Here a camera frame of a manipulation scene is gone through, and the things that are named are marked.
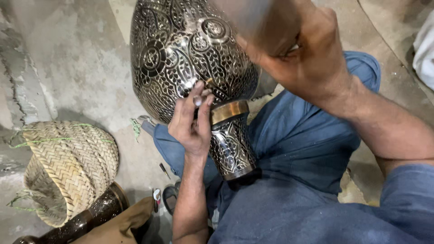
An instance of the concrete floor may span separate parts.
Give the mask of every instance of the concrete floor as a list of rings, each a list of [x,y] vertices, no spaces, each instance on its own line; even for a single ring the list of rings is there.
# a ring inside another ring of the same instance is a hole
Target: concrete floor
[[[406,55],[424,16],[434,8],[431,1],[315,2],[337,12],[346,50],[364,51],[379,60],[383,71],[380,93],[434,124],[434,96],[414,79]],[[131,86],[128,43],[134,4],[135,0],[0,0],[0,170],[4,169],[0,172],[4,195],[0,235],[4,243],[22,235],[39,236],[49,229],[34,213],[5,207],[22,188],[31,156],[26,148],[11,151],[4,144],[11,129],[23,123],[77,120],[111,133],[120,155],[116,181],[131,203],[150,196],[152,188],[175,183],[177,177],[169,172],[170,181],[159,168],[164,160],[151,136],[142,131],[136,142],[129,123],[130,118],[146,114]],[[405,45],[394,45],[403,38]],[[257,111],[268,99],[251,104],[252,110]],[[354,153],[349,168],[339,199],[378,205],[384,179],[365,145]],[[160,205],[147,243],[169,243],[170,226],[171,217]]]

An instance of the woven basket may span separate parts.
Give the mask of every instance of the woven basket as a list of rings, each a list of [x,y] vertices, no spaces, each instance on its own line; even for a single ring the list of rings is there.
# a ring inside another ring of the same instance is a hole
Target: woven basket
[[[38,192],[32,196],[36,212],[50,226],[61,227],[86,210],[115,180],[118,149],[97,127],[36,122],[23,128],[23,137],[33,151],[24,184]]]

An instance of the brown cloth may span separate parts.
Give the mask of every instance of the brown cloth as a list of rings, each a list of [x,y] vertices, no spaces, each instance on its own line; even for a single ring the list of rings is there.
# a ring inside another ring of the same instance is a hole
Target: brown cloth
[[[151,217],[154,199],[144,198],[109,222],[91,230],[72,244],[137,244],[131,228],[138,228]]]

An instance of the hand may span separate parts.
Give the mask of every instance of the hand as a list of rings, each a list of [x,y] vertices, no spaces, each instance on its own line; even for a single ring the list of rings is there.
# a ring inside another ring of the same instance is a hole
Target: hand
[[[299,49],[284,58],[275,58],[242,38],[238,38],[238,43],[254,63],[287,90],[338,115],[357,78],[347,71],[336,13],[332,9],[317,8],[310,1],[293,1],[302,22]]]
[[[213,94],[206,96],[199,107],[197,120],[194,120],[194,98],[200,97],[203,91],[204,82],[199,81],[187,98],[176,101],[175,112],[168,129],[169,134],[184,146],[186,157],[205,163],[211,142],[210,106],[215,97]]]

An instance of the blue trousers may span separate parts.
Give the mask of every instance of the blue trousers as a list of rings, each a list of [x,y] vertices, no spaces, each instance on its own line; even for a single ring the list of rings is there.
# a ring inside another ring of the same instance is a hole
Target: blue trousers
[[[378,92],[381,70],[377,60],[366,53],[345,52],[348,70],[370,90]],[[289,91],[268,102],[249,126],[249,138],[257,167],[291,176],[322,192],[337,195],[339,183],[360,138],[351,125],[304,101]],[[157,125],[154,143],[174,174],[182,177],[184,147]],[[204,182],[218,176],[208,157]]]

